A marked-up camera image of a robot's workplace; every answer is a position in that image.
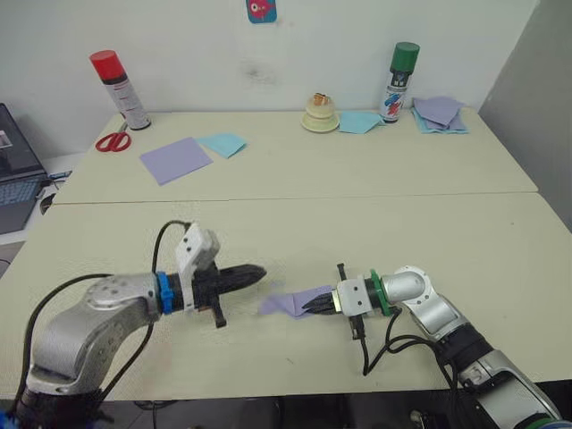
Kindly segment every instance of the purple napkin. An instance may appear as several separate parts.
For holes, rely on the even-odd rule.
[[[461,120],[461,115],[457,113],[453,119],[449,122],[449,125],[441,125],[438,122],[429,121],[428,119],[423,119],[427,128],[433,128],[436,130],[465,130],[467,127]]]
[[[275,293],[269,295],[262,301],[258,312],[261,315],[271,315],[272,313],[280,311],[295,319],[306,317],[309,315],[305,314],[307,310],[302,307],[312,299],[331,291],[332,286],[320,286],[319,288],[303,290],[296,293]]]
[[[463,104],[449,97],[433,97],[426,100],[413,98],[413,106],[419,115],[426,120],[429,128],[437,128],[441,125],[443,128],[439,129],[444,130],[450,127],[451,121],[458,116],[458,110]]]
[[[159,185],[213,162],[192,137],[146,152],[140,158]]]

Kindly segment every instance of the laptop screen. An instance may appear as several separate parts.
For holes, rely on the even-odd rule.
[[[45,173],[42,164],[5,104],[0,103],[0,182],[40,173]]]

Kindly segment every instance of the spray can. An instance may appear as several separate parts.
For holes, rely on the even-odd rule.
[[[399,42],[395,45],[391,60],[390,75],[382,100],[380,112],[387,123],[396,122],[408,90],[409,78],[415,69],[419,45],[410,42]]]
[[[96,68],[99,78],[107,88],[107,92],[125,118],[129,128],[143,130],[151,125],[147,112],[143,109],[143,105],[129,82],[127,73],[115,51],[95,52],[89,56],[89,60]]]

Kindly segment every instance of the red scissors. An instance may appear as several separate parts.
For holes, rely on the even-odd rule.
[[[125,132],[127,130],[127,122],[117,132],[107,134],[96,143],[96,149],[99,152],[121,152],[131,146],[131,136]]]

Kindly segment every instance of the table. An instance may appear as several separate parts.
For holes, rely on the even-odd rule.
[[[301,127],[300,112],[152,114],[150,128],[130,131],[129,150],[92,147],[55,204],[537,191],[476,111],[461,114],[470,134],[421,134],[409,112],[365,135],[314,134]],[[121,123],[115,116],[100,137]],[[228,160],[207,150],[212,164],[162,187],[139,160],[217,132],[236,133],[248,146]]]
[[[537,194],[78,204],[52,207],[0,281],[1,325],[10,327],[3,330],[0,398],[15,392],[24,327],[40,299],[79,274],[149,271],[156,233],[173,218],[216,231],[219,266],[260,264],[268,275],[223,296],[226,328],[216,330],[209,312],[160,320],[110,399],[445,388],[431,352],[420,348],[387,357],[364,378],[359,344],[341,315],[297,321],[257,314],[269,293],[335,284],[339,262],[348,276],[423,267],[434,287],[531,379],[572,377],[572,239]],[[159,267],[167,272],[175,269],[169,249],[179,237],[165,235]],[[38,329],[86,286],[58,296]],[[379,346],[387,322],[367,318],[370,349]],[[124,343],[110,374],[144,331]],[[404,332],[419,333],[408,316],[396,323],[395,333]]]

